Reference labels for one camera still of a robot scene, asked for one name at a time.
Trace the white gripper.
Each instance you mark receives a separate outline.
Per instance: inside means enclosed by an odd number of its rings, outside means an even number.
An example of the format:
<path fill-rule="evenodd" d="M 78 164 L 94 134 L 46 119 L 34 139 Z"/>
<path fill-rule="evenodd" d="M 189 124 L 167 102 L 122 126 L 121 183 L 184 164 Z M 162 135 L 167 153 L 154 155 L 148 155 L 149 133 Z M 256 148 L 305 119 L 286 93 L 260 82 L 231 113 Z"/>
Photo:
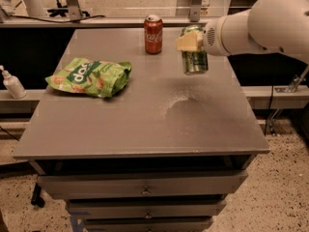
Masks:
<path fill-rule="evenodd" d="M 208 22 L 203 33 L 191 31 L 176 39 L 178 51 L 200 51 L 202 46 L 210 55 L 253 53 L 255 45 L 248 33 L 249 11 L 222 16 Z"/>

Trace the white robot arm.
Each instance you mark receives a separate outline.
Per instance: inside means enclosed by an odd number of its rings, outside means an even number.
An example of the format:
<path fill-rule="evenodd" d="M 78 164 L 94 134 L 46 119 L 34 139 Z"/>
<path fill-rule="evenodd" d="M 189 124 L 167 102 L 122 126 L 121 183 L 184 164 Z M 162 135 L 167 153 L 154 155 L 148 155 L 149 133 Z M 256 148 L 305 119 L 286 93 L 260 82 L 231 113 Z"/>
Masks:
<path fill-rule="evenodd" d="M 178 51 L 214 56 L 280 53 L 309 63 L 309 0 L 257 0 L 176 39 Z"/>

